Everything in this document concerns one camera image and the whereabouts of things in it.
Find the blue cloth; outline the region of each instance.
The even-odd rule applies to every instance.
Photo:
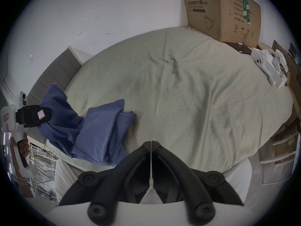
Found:
[[[52,84],[40,103],[52,115],[38,130],[52,145],[71,158],[103,166],[115,166],[128,155],[123,137],[136,114],[122,112],[124,100],[89,108],[85,117],[78,116],[66,100],[64,92]]]

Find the red label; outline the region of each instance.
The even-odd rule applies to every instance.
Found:
[[[5,116],[3,116],[3,119],[4,119],[4,122],[6,122],[9,119],[8,113]]]

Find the headboard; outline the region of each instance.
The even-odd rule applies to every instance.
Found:
[[[48,86],[52,83],[56,83],[59,88],[65,91],[81,66],[82,62],[73,52],[72,48],[68,46],[67,49],[47,67],[36,81],[27,96],[26,105],[38,105]],[[39,133],[36,127],[28,128],[26,132],[31,138],[43,144],[46,143],[46,138]]]

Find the green label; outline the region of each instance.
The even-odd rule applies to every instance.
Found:
[[[243,0],[243,18],[246,19],[247,24],[251,24],[248,0]]]

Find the beige bed sheet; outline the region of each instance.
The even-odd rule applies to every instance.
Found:
[[[291,114],[249,55],[190,27],[145,33],[83,64],[65,91],[80,116],[118,99],[134,111],[125,148],[156,140],[189,167],[225,172],[254,155]],[[106,168],[56,155],[85,171]]]

